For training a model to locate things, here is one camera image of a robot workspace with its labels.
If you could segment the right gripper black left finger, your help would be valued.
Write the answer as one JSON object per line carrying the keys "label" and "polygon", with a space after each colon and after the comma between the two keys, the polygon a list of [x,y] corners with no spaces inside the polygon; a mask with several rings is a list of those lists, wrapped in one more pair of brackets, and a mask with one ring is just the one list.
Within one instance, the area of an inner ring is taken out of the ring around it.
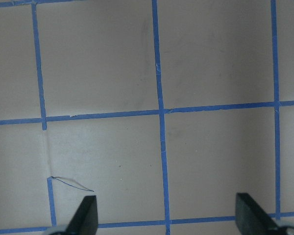
{"label": "right gripper black left finger", "polygon": [[66,228],[67,235],[95,235],[98,230],[98,207],[95,195],[85,196]]}

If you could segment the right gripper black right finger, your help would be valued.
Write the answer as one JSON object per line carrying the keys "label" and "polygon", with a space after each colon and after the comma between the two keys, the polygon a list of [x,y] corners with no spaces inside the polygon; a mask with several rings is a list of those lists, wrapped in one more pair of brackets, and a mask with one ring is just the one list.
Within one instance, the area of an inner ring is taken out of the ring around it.
{"label": "right gripper black right finger", "polygon": [[237,193],[235,223],[242,235],[278,235],[279,226],[248,193]]}

